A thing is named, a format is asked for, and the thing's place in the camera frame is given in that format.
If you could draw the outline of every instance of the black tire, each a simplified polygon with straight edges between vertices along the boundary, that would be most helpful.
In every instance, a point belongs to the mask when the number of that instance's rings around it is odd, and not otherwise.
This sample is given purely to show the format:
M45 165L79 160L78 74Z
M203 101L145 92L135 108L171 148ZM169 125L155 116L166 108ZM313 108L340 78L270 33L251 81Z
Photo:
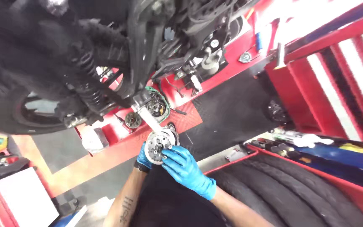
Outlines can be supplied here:
M327 226L298 196L268 175L244 164L232 165L225 171L260 195L288 226Z
M345 197L340 190L325 182L315 174L278 157L256 155L250 159L266 163L282 170L296 180L305 184L307 187L311 188L320 197L329 202L331 206L334 207L345 220L347 220L349 225L353 227L363 226L363 213L355 206L355 204Z
M0 132L9 134L43 134L66 129L57 119L46 118L43 124L21 118L21 101L30 92L13 79L0 73Z
M303 183L299 182L290 175L282 172L281 170L269 166L265 163L256 162L252 160L245 160L244 164L255 168L289 188L297 196L305 200L311 208L324 219L325 222L331 227L347 227L349 224L337 213L337 211L322 197L317 195L314 191L308 188Z
M240 202L246 204L275 227L286 226L278 214L276 214L262 198L256 195L250 188L233 175L225 173L223 170L218 170L208 176L217 181L218 187L222 188Z

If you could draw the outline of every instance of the hand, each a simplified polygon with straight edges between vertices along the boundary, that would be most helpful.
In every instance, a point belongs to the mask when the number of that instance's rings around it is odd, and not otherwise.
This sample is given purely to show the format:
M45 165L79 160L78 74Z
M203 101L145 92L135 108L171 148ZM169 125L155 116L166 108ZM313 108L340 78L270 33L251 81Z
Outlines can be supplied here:
M142 144L141 150L139 151L139 155L137 156L137 162L152 169L152 163L148 160L148 158L146 158L144 148L145 148L145 142Z
M162 166L178 183L208 200L214 198L216 181L201 172L186 148L173 146L170 150L164 149L162 154L167 156L167 159L162 159Z

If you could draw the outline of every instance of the rubber mat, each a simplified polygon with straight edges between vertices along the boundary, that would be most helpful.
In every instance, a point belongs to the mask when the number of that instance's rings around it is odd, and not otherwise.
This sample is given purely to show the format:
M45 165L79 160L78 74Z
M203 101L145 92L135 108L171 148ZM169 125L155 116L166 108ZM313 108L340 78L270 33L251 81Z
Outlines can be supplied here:
M263 114L275 95L265 73L243 71L192 101L203 122L181 133L180 145L199 161L277 127Z

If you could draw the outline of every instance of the bolt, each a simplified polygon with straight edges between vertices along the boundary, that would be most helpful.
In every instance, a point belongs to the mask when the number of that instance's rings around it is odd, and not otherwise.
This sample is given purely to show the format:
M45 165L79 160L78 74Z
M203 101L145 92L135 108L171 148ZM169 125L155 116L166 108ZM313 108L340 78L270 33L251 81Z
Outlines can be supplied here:
M239 58L239 61L242 62L242 63L248 63L250 62L250 59L251 59L251 56L249 53L247 52L244 52L240 58Z
M218 40L212 40L211 43L210 43L210 46L212 48L215 48L219 45L219 41Z

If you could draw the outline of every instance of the watch strap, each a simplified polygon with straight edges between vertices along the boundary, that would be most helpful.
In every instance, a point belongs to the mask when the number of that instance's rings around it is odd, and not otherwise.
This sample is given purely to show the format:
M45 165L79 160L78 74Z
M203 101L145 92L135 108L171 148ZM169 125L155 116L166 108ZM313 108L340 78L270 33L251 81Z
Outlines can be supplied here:
M139 169L140 171L142 171L142 172L145 172L145 173L149 173L149 168L148 167L146 167L144 164L142 164L142 163L139 163L139 162L137 162L137 161L135 161L135 163L134 163L134 167L135 168L137 168L137 169Z

